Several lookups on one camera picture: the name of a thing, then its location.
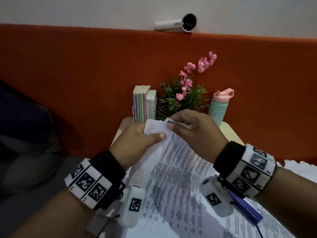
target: white wall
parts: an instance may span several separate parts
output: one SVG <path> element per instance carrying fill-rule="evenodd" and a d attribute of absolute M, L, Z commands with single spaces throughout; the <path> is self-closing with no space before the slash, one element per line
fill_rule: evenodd
<path fill-rule="evenodd" d="M 0 23 L 153 30 L 193 12 L 205 33 L 317 38 L 317 0 L 0 0 Z"/>

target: potted plant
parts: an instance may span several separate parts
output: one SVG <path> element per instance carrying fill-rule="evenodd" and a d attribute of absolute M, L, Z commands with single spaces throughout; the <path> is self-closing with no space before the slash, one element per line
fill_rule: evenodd
<path fill-rule="evenodd" d="M 165 89 L 165 94 L 162 99 L 159 99 L 159 104 L 156 110 L 156 119 L 165 120 L 176 112 L 183 109 L 199 110 L 204 107 L 209 107 L 205 104 L 208 100 L 203 97 L 207 93 L 203 88 L 204 85 L 198 84 L 193 87 L 193 78 L 204 72 L 211 65 L 213 65 L 216 54 L 209 52 L 209 58 L 201 58 L 198 65 L 187 63 L 184 71 L 180 71 L 180 78 L 173 78 L 172 85 L 166 86 L 163 82 L 161 86 Z"/>

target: orange fabric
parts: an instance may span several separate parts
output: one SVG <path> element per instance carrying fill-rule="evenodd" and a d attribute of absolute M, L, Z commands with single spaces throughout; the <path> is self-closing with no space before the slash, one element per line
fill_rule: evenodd
<path fill-rule="evenodd" d="M 317 157 L 317 40 L 0 25 L 0 78 L 53 110 L 70 155 L 106 149 L 132 115 L 135 85 L 171 82 L 208 51 L 194 84 L 232 88 L 224 121 L 278 159 Z"/>

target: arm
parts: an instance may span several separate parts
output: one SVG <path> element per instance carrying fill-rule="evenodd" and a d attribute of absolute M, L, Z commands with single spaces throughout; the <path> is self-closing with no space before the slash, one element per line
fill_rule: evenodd
<path fill-rule="evenodd" d="M 205 160 L 214 163 L 228 143 L 211 117 L 192 110 L 176 113 L 171 119 L 192 125 L 169 124 Z M 278 167 L 272 180 L 255 200 L 267 209 L 297 238 L 308 238 L 317 224 L 317 184 Z"/>
<path fill-rule="evenodd" d="M 125 171 L 136 164 L 146 150 L 165 139 L 165 134 L 144 136 L 145 123 L 130 125 L 109 148 Z M 82 238 L 95 212 L 65 189 L 50 199 L 9 238 Z"/>

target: stack of books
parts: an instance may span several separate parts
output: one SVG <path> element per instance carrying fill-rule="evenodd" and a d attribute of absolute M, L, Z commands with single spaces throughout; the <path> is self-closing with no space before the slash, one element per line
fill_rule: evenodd
<path fill-rule="evenodd" d="M 135 123 L 155 119 L 156 90 L 149 85 L 135 86 L 133 90 L 133 117 Z"/>

